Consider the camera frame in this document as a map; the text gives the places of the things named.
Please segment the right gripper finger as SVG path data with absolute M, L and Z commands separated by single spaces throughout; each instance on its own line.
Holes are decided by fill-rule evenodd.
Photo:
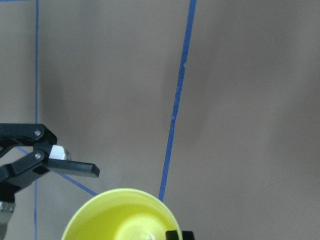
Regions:
M 166 240 L 195 240 L 194 233 L 192 231 L 169 230 L 165 233 Z

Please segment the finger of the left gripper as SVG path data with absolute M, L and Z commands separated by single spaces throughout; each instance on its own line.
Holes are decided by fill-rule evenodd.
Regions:
M 97 178 L 100 169 L 93 163 L 71 160 L 57 137 L 43 124 L 1 123 L 0 156 L 15 147 L 32 147 L 25 156 L 0 166 L 0 199 L 14 200 L 15 194 L 50 171 Z

